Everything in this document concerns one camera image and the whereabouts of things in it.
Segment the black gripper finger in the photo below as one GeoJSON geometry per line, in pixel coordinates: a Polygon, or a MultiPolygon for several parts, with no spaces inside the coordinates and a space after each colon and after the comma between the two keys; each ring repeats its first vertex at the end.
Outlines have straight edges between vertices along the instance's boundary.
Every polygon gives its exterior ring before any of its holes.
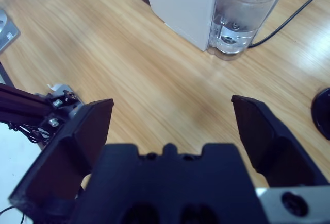
{"type": "Polygon", "coordinates": [[[270,187],[329,184],[304,147],[264,102],[240,95],[232,96],[231,101],[251,165],[270,187]]]}
{"type": "Polygon", "coordinates": [[[69,216],[106,143],[112,99],[80,108],[41,151],[9,196],[27,216],[69,216]]]}

